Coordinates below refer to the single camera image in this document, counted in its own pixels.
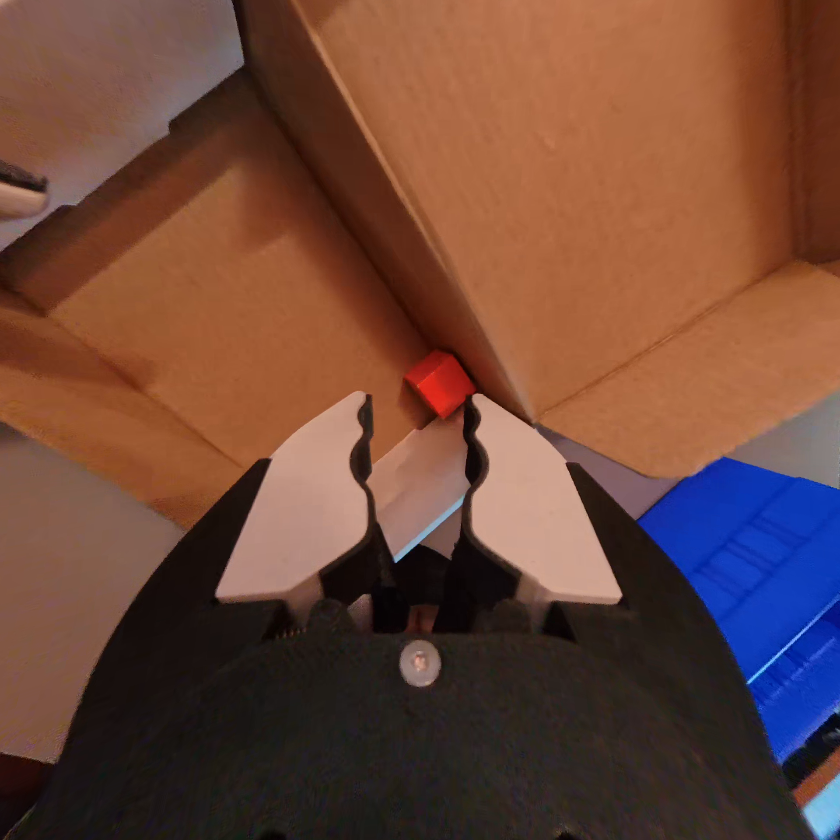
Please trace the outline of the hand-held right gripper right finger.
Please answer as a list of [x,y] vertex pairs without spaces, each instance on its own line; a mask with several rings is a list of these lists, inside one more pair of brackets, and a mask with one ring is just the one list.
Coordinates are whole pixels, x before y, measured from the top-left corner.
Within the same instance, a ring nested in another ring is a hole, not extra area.
[[487,607],[515,600],[538,625],[554,602],[617,605],[622,590],[562,454],[481,394],[465,407],[464,433],[468,593]]

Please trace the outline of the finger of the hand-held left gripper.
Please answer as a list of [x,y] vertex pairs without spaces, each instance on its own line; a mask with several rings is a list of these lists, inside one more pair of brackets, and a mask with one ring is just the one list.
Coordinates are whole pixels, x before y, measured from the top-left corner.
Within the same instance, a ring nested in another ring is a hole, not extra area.
[[49,204],[49,179],[1,160],[1,218],[29,218]]

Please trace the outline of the blue plastic bin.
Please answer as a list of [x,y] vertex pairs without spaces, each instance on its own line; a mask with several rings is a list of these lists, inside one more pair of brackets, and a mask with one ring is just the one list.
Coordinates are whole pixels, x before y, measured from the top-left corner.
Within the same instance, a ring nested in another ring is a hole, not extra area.
[[838,708],[839,490],[720,458],[637,522],[705,603],[785,762]]

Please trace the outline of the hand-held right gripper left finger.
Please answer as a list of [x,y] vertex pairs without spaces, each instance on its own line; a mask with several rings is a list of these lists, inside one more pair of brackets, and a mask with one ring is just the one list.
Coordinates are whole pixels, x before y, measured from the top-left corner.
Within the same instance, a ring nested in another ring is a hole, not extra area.
[[374,591],[384,538],[368,486],[372,437],[372,396],[353,392],[278,447],[217,585],[219,602],[281,602],[303,627],[316,604],[351,606]]

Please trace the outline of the red cube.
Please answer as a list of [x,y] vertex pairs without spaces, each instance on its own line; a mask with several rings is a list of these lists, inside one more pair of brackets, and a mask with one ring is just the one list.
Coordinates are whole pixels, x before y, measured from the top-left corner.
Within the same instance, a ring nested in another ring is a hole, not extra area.
[[458,359],[450,352],[434,350],[417,362],[404,382],[436,417],[448,419],[478,393]]

